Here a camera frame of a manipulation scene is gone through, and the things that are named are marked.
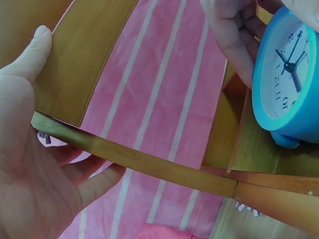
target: fingernail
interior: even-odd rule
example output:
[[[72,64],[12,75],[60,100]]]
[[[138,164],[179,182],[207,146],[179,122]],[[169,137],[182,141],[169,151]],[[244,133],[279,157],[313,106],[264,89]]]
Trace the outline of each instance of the fingernail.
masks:
[[[42,25],[42,26],[37,28],[37,30],[34,33],[33,38],[41,37],[42,35],[44,35],[47,32],[48,32],[48,28],[46,26]]]

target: clock foot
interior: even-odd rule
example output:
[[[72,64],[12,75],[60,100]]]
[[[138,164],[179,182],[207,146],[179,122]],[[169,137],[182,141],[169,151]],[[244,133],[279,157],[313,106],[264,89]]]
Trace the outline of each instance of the clock foot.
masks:
[[[299,140],[295,138],[291,138],[288,136],[284,136],[282,134],[278,134],[276,132],[270,132],[273,137],[276,145],[279,145],[284,148],[293,149],[299,146]]]

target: pink fabric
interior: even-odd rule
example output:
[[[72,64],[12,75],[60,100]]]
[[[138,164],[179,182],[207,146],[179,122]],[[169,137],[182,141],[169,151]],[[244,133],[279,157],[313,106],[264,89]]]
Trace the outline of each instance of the pink fabric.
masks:
[[[200,168],[224,66],[198,0],[139,0],[81,128]],[[133,239],[145,223],[208,238],[221,203],[222,197],[127,170],[60,238]]]
[[[192,236],[189,233],[174,230],[170,227],[163,225],[150,225],[143,226],[136,239],[200,239]]]

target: clock hand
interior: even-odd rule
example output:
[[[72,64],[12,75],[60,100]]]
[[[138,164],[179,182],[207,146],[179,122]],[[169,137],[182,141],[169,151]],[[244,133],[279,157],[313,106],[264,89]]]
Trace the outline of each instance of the clock hand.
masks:
[[[282,56],[282,54],[280,54],[280,52],[276,49],[277,54],[280,56],[280,58],[282,59],[282,61],[284,63],[286,63],[287,61],[284,59],[284,57]]]
[[[301,91],[301,84],[300,84],[300,81],[299,81],[298,76],[296,74],[296,69],[293,72],[291,72],[291,77],[293,78],[296,91],[297,91],[297,93],[299,93]]]
[[[284,62],[284,68],[283,68],[283,71],[281,72],[281,75],[283,75],[283,73],[285,72],[285,65],[287,65],[287,61],[285,60],[284,56],[276,49],[276,53],[279,55],[279,57],[282,59],[282,61]]]
[[[302,57],[304,56],[304,54],[306,53],[306,51],[303,51],[303,53],[301,54],[301,56],[298,58],[298,60],[295,62],[296,65],[298,65],[299,61],[302,59]]]
[[[301,34],[302,34],[302,32],[303,31],[300,31],[300,33],[297,35],[297,41],[296,41],[296,43],[295,43],[295,45],[294,45],[294,47],[293,47],[293,50],[291,51],[291,53],[290,53],[290,56],[289,56],[289,58],[288,58],[288,62],[290,61],[290,58],[291,58],[291,56],[293,55],[293,52],[295,51],[295,48],[296,48],[296,46],[297,46],[297,44],[298,44],[298,42],[299,42],[299,39],[301,38]]]

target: wooden furniture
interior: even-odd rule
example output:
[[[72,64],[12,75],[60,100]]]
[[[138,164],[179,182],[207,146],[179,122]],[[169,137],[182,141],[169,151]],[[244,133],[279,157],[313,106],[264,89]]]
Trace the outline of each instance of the wooden furniture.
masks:
[[[269,133],[257,125],[250,90],[230,65],[201,170],[124,147],[77,128],[101,70],[137,1],[74,2],[53,34],[51,54],[34,85],[36,112],[32,125],[117,164],[186,187],[234,198],[288,225],[319,234],[316,207],[319,147],[305,144],[288,151],[275,146]],[[5,32],[0,39],[4,52],[0,57],[1,67],[19,55],[36,26],[45,24],[53,29],[70,4],[70,0],[19,2],[19,7],[12,7],[11,1],[5,0],[0,8],[0,25]],[[84,10],[89,14],[83,16]],[[269,20],[270,16],[263,15],[264,12],[259,14],[266,17],[265,21]],[[17,38],[22,32],[25,38]],[[102,42],[101,36],[108,36],[108,41]],[[83,56],[92,64],[84,67]]]

